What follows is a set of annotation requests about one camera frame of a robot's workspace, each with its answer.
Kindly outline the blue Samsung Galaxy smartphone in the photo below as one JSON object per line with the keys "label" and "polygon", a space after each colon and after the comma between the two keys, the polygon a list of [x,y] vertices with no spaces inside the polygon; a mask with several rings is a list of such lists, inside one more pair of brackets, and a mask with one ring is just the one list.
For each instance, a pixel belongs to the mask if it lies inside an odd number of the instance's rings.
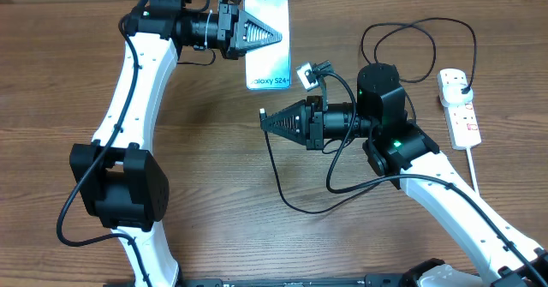
{"label": "blue Samsung Galaxy smartphone", "polygon": [[283,90],[291,86],[288,0],[244,0],[243,8],[282,34],[273,45],[250,51],[245,56],[249,90]]}

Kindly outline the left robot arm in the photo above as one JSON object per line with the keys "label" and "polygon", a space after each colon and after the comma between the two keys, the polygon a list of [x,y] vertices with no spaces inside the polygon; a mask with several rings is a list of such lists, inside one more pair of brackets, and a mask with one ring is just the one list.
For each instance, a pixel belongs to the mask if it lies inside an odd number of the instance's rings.
{"label": "left robot arm", "polygon": [[153,156],[160,105],[182,49],[244,58],[248,79],[289,74],[288,0],[218,0],[216,9],[191,2],[139,0],[121,18],[125,54],[110,107],[91,141],[69,155],[72,196],[120,241],[136,286],[184,285],[163,225],[169,182]]}

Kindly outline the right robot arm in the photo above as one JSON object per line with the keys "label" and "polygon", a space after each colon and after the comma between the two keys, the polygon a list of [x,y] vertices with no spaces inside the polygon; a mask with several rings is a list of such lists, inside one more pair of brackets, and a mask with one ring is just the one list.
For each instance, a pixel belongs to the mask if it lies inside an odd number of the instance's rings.
{"label": "right robot arm", "polygon": [[547,251],[496,213],[458,175],[438,144],[408,119],[406,92],[397,68],[372,63],[357,76],[350,101],[330,104],[309,96],[285,109],[259,113],[260,127],[321,150],[325,140],[364,139],[363,150],[377,178],[344,193],[355,198],[391,182],[423,206],[465,252],[474,275],[430,259],[403,274],[367,275],[367,286],[545,286]]}

